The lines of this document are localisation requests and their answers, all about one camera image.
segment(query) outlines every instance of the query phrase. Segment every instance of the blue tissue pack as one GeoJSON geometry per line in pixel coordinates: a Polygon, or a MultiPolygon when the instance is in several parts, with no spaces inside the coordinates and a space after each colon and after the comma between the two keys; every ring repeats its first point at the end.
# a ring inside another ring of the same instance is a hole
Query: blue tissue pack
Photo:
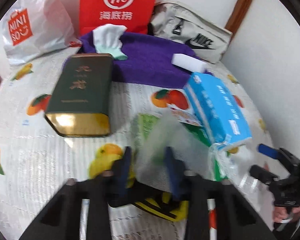
{"type": "Polygon", "coordinates": [[[221,79],[195,72],[184,87],[195,115],[211,143],[229,150],[251,139],[251,132],[234,97],[221,79]]]}

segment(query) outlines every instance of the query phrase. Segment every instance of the nike swoosh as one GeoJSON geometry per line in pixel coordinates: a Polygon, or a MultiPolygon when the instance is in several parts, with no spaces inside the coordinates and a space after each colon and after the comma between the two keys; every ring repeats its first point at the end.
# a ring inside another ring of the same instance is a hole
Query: nike swoosh
{"type": "Polygon", "coordinates": [[[212,49],[212,48],[208,48],[208,47],[203,47],[203,46],[196,46],[196,45],[193,45],[190,41],[192,39],[189,39],[185,42],[186,45],[188,45],[191,49],[212,49]]]}

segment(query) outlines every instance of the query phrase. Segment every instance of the mint green sock cuff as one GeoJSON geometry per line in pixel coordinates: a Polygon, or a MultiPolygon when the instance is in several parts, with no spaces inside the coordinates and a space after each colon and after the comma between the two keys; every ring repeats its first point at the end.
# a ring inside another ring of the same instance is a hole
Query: mint green sock cuff
{"type": "Polygon", "coordinates": [[[98,53],[109,53],[114,59],[117,60],[126,60],[128,56],[123,54],[119,48],[105,48],[104,46],[97,46],[96,50],[98,53]]]}

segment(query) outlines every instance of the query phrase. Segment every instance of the white eraser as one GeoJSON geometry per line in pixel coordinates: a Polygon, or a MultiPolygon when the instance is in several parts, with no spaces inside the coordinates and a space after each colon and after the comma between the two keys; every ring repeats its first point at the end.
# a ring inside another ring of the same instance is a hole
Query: white eraser
{"type": "Polygon", "coordinates": [[[191,72],[199,73],[204,73],[204,70],[208,66],[206,62],[185,54],[173,54],[171,63],[191,72]]]}

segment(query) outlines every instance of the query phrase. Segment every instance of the purple towel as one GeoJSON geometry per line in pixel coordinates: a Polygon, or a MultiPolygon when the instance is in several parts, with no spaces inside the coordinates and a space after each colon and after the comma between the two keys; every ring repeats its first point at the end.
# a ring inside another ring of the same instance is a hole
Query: purple towel
{"type": "MultiPolygon", "coordinates": [[[[92,32],[82,36],[84,53],[95,53],[92,32]]],[[[124,33],[121,51],[127,60],[115,60],[112,80],[166,88],[183,88],[190,72],[171,64],[175,53],[196,57],[187,45],[139,33],[124,33]]]]}

